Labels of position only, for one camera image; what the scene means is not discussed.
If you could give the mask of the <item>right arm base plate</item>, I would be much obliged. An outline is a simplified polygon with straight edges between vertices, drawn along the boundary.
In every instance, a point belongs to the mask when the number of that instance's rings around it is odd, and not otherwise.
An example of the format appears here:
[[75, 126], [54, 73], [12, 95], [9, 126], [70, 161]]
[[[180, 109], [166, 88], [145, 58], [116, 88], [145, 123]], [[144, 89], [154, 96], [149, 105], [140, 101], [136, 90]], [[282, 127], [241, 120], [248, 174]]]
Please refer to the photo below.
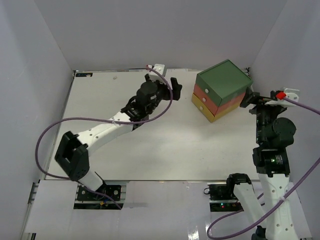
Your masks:
[[211, 212], [237, 212], [243, 207], [240, 200], [232, 192], [239, 184], [251, 184], [251, 181], [227, 181], [209, 182], [203, 193], [209, 196], [209, 207]]

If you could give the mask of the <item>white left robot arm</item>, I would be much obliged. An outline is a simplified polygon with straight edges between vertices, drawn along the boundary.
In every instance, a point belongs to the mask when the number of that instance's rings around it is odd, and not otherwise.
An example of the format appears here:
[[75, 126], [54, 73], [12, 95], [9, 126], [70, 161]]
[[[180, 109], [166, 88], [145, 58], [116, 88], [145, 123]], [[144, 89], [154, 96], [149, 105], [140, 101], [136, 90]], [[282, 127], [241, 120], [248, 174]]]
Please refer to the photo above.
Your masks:
[[145, 82], [125, 107], [110, 119], [111, 122], [99, 124], [76, 134], [71, 131], [64, 133], [54, 159], [69, 179], [86, 187], [94, 199], [103, 198], [107, 185], [90, 169], [90, 155], [115, 138], [139, 128], [143, 121], [149, 119], [162, 100], [179, 100], [182, 85], [178, 84], [175, 77], [170, 81], [172, 90], [159, 80], [151, 80], [146, 74]]

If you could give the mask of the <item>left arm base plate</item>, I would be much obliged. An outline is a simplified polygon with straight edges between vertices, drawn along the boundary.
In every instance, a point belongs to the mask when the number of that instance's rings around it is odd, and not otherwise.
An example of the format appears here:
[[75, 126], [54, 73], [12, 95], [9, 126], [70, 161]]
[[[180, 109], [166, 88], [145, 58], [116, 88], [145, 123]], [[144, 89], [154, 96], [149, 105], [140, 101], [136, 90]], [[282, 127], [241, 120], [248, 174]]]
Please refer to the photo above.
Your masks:
[[73, 208], [76, 210], [121, 210], [124, 205], [122, 186], [104, 185], [99, 191], [77, 188]]

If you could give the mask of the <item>green drawer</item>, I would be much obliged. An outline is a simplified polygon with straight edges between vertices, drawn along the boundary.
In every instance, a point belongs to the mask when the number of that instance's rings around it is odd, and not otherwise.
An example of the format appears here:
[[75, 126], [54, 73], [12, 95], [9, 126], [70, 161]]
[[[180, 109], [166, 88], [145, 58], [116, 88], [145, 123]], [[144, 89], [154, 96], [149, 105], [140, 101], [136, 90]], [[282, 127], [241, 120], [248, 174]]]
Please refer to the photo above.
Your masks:
[[213, 84], [211, 80], [207, 82], [204, 78], [198, 73], [196, 75], [195, 83], [199, 86], [199, 88], [206, 93], [207, 96], [215, 103], [217, 107], [220, 106], [222, 98], [218, 95], [218, 93], [214, 90]]

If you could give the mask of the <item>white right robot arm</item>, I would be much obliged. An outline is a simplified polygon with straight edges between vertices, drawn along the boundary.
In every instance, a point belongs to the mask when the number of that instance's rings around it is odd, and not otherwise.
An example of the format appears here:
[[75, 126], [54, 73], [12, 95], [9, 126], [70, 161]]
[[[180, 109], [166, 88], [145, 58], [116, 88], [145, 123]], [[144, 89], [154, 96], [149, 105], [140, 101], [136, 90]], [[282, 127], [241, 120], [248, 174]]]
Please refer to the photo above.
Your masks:
[[256, 198], [252, 182], [247, 174], [233, 173], [227, 178], [226, 195], [238, 199], [247, 219], [256, 229], [253, 240], [297, 240], [290, 201], [285, 197], [290, 186], [290, 164], [286, 148], [294, 143], [295, 124], [286, 117], [279, 117], [287, 110], [288, 103], [282, 97], [298, 100], [298, 90], [285, 88], [271, 91], [269, 97], [261, 96], [248, 87], [240, 103], [256, 116], [258, 145], [252, 150], [252, 159], [263, 190], [267, 214]]

